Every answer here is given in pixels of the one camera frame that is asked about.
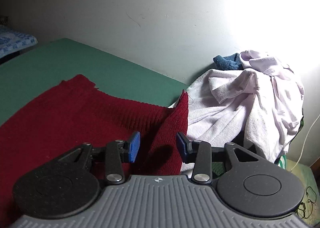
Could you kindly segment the dark red knit sweater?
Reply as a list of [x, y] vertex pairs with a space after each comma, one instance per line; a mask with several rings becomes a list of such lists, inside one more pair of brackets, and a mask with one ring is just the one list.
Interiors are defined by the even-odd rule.
[[1, 227], [13, 223], [16, 180], [62, 153], [88, 142], [103, 147], [140, 132], [136, 161], [126, 175], [177, 175], [182, 160], [176, 134], [188, 128], [188, 95], [174, 108], [110, 96], [83, 75], [33, 99], [1, 126]]

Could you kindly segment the white garment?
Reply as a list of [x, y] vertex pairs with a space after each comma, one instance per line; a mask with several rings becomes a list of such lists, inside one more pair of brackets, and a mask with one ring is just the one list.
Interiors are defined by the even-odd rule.
[[240, 70], [210, 69], [187, 89], [191, 140], [223, 147], [239, 134], [270, 162], [288, 151], [303, 118], [304, 87], [288, 65], [255, 51]]

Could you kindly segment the blue garment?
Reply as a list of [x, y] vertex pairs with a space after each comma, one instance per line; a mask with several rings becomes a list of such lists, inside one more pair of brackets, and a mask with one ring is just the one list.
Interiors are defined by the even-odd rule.
[[222, 70], [222, 71], [244, 69], [240, 60], [239, 53], [235, 53], [226, 57], [217, 55], [216, 57], [213, 58], [213, 62], [215, 64], [215, 67], [218, 70]]

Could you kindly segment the green table cloth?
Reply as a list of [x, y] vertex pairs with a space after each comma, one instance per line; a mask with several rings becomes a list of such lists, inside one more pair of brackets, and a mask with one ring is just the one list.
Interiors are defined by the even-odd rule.
[[82, 74], [111, 96], [170, 106], [188, 86], [135, 63], [63, 38], [1, 64], [1, 123], [46, 90]]

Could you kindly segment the blue white patterned cloth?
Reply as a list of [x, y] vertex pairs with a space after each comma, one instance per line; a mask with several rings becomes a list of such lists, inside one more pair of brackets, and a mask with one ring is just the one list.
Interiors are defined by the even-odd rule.
[[37, 44], [36, 37], [14, 31], [4, 25], [1, 25], [0, 32], [0, 58]]

